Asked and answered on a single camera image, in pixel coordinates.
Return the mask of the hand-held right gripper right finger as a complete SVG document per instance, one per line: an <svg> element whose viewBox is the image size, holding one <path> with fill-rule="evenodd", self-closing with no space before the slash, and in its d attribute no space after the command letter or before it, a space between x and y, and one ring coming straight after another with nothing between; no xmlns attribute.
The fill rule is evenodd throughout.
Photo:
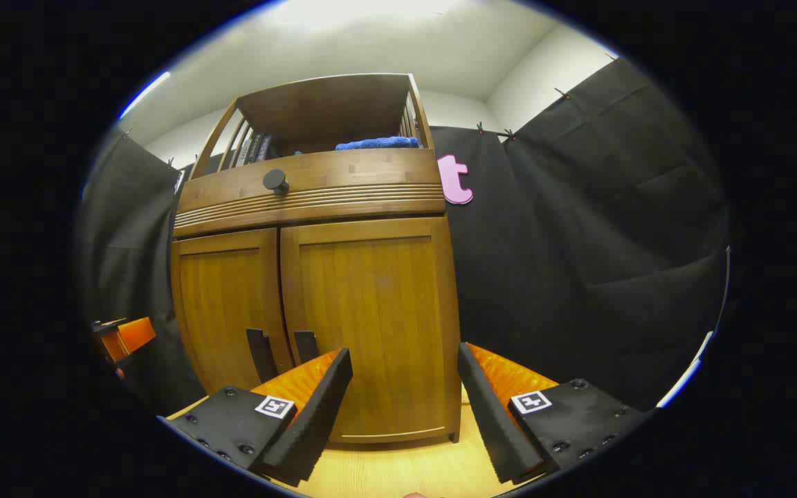
<svg viewBox="0 0 797 498"><path fill-rule="evenodd" d="M462 342L457 368L500 482L564 472L594 459L645 420L645 412L584 378L556 382Z"/></svg>

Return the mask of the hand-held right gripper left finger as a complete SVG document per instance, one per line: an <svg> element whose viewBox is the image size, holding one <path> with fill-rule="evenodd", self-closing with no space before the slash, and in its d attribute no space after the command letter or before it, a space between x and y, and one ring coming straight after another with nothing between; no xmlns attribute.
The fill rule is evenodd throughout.
<svg viewBox="0 0 797 498"><path fill-rule="evenodd" d="M350 350L339 348L256 388L222 387L158 421L213 459L296 486L322 456L351 379Z"/></svg>

